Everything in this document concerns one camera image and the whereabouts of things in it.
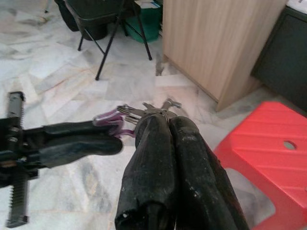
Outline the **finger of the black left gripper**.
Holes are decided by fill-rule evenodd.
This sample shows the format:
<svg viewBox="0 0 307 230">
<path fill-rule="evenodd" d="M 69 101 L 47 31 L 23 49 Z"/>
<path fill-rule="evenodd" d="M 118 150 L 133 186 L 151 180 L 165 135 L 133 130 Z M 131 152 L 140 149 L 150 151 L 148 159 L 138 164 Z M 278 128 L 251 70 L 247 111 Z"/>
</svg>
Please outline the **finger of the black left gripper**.
<svg viewBox="0 0 307 230">
<path fill-rule="evenodd" d="M 75 135 L 49 141 L 38 150 L 39 162 L 47 168 L 66 165 L 89 155 L 115 155 L 122 141 L 108 135 Z"/>
<path fill-rule="evenodd" d="M 110 139 L 112 125 L 95 126 L 92 121 L 65 122 L 43 127 L 44 141 L 52 140 L 84 140 L 94 141 Z"/>
</svg>

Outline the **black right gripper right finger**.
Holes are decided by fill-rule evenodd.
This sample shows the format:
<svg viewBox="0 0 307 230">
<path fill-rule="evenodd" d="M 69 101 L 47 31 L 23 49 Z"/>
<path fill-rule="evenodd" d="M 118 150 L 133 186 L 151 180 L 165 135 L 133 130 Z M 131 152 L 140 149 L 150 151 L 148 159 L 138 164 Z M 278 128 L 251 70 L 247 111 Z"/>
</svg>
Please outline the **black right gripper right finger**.
<svg viewBox="0 0 307 230">
<path fill-rule="evenodd" d="M 171 119 L 180 179 L 178 230 L 247 230 L 249 226 L 220 161 L 188 118 Z"/>
</svg>

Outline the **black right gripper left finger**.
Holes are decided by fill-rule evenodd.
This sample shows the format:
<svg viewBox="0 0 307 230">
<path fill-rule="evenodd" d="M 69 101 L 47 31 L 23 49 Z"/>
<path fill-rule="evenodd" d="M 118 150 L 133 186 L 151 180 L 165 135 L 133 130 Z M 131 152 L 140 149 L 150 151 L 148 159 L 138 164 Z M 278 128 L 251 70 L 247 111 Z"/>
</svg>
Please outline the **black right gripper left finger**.
<svg viewBox="0 0 307 230">
<path fill-rule="evenodd" d="M 138 122 L 135 147 L 122 177 L 115 228 L 172 230 L 178 174 L 173 137 L 163 115 L 148 115 Z"/>
</svg>

